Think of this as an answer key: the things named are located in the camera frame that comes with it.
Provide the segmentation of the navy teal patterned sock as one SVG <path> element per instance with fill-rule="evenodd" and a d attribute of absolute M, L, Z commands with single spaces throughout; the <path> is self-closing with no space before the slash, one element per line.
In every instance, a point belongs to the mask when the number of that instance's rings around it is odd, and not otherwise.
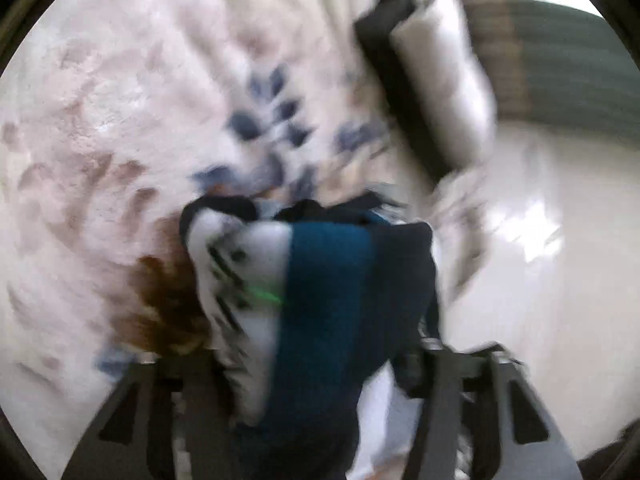
<path fill-rule="evenodd" d="M 369 193 L 272 213 L 204 196 L 183 209 L 244 478 L 364 479 L 409 448 L 419 405 L 398 382 L 438 325 L 433 231 L 380 205 Z"/>

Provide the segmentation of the white fluffy garment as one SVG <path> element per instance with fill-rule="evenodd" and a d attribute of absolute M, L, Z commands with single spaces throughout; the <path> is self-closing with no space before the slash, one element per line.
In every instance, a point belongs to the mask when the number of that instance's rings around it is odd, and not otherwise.
<path fill-rule="evenodd" d="M 446 162 L 455 170 L 484 164 L 497 129 L 497 103 L 472 48 L 462 1 L 419 6 L 393 29 L 390 42 Z"/>

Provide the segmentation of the white floral fleece blanket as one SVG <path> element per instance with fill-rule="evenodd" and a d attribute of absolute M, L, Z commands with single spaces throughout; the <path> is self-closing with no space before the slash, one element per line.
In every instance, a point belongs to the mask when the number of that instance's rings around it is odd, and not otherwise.
<path fill-rule="evenodd" d="M 416 0 L 425 6 L 432 0 Z M 405 173 L 352 31 L 376 0 L 55 0 L 1 77 L 1 405 L 62 476 L 130 350 L 190 350 L 182 207 L 338 202 Z M 474 169 L 419 196 L 483 257 Z"/>

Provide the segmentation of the striped green curtain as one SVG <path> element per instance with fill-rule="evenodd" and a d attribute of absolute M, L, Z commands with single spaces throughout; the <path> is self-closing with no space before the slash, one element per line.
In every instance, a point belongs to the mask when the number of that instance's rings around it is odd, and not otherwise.
<path fill-rule="evenodd" d="M 603 18 L 535 0 L 465 12 L 500 119 L 639 142 L 639 69 Z"/>

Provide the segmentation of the black folded garment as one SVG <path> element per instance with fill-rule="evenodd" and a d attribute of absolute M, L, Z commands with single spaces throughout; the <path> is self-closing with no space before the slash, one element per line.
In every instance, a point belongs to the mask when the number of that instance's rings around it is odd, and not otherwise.
<path fill-rule="evenodd" d="M 388 109 L 412 154 L 434 184 L 452 171 L 435 139 L 435 127 L 419 103 L 409 72 L 392 46 L 392 31 L 416 10 L 413 0 L 378 0 L 354 23 L 360 48 L 382 86 Z"/>

